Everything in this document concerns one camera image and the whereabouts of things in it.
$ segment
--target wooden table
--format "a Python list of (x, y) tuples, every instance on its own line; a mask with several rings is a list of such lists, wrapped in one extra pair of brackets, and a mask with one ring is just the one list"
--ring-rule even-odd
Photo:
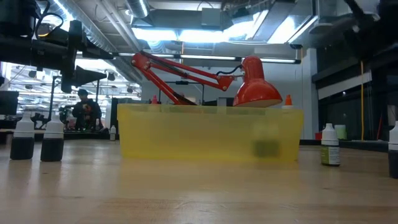
[(122, 160), (119, 144), (66, 141), (63, 161), (10, 161), (0, 146), (0, 223), (397, 223), (387, 154), (318, 147), (286, 165)]

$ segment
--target lamp arm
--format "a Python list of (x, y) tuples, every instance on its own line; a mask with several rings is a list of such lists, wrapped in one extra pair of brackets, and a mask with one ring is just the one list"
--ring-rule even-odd
[[(182, 65), (177, 62), (173, 62), (164, 58), (157, 57), (155, 55), (149, 54), (147, 52), (139, 52), (134, 54), (131, 60), (132, 66), (136, 67), (140, 70), (145, 77), (154, 83), (162, 92), (164, 92), (176, 105), (194, 105), (191, 101), (186, 99), (185, 97), (179, 95), (175, 92), (166, 82), (161, 80), (150, 68), (154, 67), (156, 69), (169, 72), (174, 75), (178, 75), (180, 77), (184, 77), (189, 80), (196, 81), (200, 84), (208, 85), (213, 88), (217, 88), (219, 90), (226, 91), (234, 80), (233, 75), (215, 75), (212, 73), (204, 72), (202, 70), (192, 68), (186, 65)], [(203, 75), (205, 77), (216, 80), (215, 82), (211, 82), (208, 80), (204, 80), (202, 78), (198, 78), (196, 76), (190, 75), (187, 72), (184, 72), (178, 68), (184, 69), (186, 71), (196, 73), (198, 75)]]

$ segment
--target ductwork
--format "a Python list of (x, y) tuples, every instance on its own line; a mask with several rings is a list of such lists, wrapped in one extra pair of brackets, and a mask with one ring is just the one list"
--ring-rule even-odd
[(149, 15), (147, 0), (126, 0), (126, 4), (134, 18), (142, 19)]
[[(104, 36), (93, 21), (80, 9), (73, 0), (49, 0), (51, 7), (49, 12), (60, 15), (64, 22), (68, 22), (70, 14), (74, 19), (79, 20), (83, 24), (83, 28), (87, 34), (87, 38), (97, 47), (107, 51), (116, 52), (116, 47)], [(45, 8), (46, 2), (38, 2), (40, 8)], [(114, 65), (118, 72), (129, 82), (141, 83), (142, 76), (138, 73), (125, 58), (116, 57), (114, 60), (107, 60)]]

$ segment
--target bottle label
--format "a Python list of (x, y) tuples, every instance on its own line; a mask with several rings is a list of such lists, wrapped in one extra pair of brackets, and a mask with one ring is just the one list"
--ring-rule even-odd
[(321, 161), (324, 164), (340, 165), (340, 148), (323, 146), (321, 149)]

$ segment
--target dark jacket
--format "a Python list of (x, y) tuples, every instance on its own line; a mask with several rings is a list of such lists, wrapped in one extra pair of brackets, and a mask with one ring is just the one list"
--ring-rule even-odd
[(76, 117), (76, 128), (92, 128), (95, 127), (96, 119), (101, 120), (102, 112), (100, 106), (93, 99), (88, 99), (84, 102), (79, 102), (73, 107), (72, 115)]

